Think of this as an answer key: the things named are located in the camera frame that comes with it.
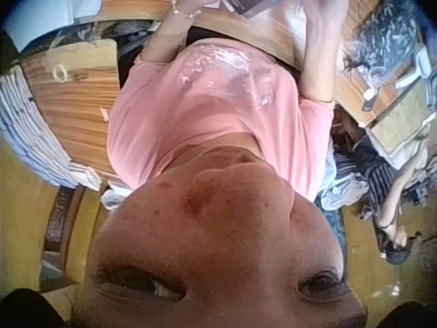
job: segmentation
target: hand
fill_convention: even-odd
[[[349,0],[300,0],[310,21],[343,24],[348,14]]]
[[[408,242],[408,235],[403,225],[396,229],[395,240],[393,241],[393,248],[404,248]]]
[[[217,0],[178,0],[178,2],[176,2],[176,8],[186,14],[194,14],[204,5],[209,5],[214,2],[217,2]]]

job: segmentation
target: wooden table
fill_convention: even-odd
[[[353,72],[347,77],[342,73],[346,46],[365,17],[379,4],[379,0],[350,0],[348,17],[342,31],[342,43],[337,61],[337,88],[335,99],[364,125],[375,120],[400,92],[388,85],[380,90],[373,111],[361,111],[364,80]],[[253,46],[300,69],[305,50],[305,20],[296,15],[296,1],[284,0],[270,10],[250,20],[224,10],[204,9],[197,17],[195,26],[216,31]],[[109,21],[118,19],[160,20],[169,9],[169,0],[102,0],[102,8],[96,16],[82,18],[80,22]]]
[[[60,46],[22,60],[21,66],[42,117],[72,160],[113,174],[100,108],[109,111],[120,90],[116,42]],[[56,67],[66,72],[63,83],[54,79]]]

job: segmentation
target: stack of paper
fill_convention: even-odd
[[[20,66],[0,77],[0,132],[17,157],[52,185],[75,188],[80,183],[99,190],[100,177],[72,163],[42,119]]]

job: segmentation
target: plastic bag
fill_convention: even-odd
[[[385,0],[361,25],[345,70],[356,68],[369,87],[388,83],[415,50],[417,22],[411,1]]]

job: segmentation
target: striped fabric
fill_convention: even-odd
[[[369,184],[367,196],[375,219],[389,194],[397,171],[376,152],[368,137],[364,137],[354,148],[354,162]],[[397,218],[399,209],[400,204],[397,205],[393,220]]]

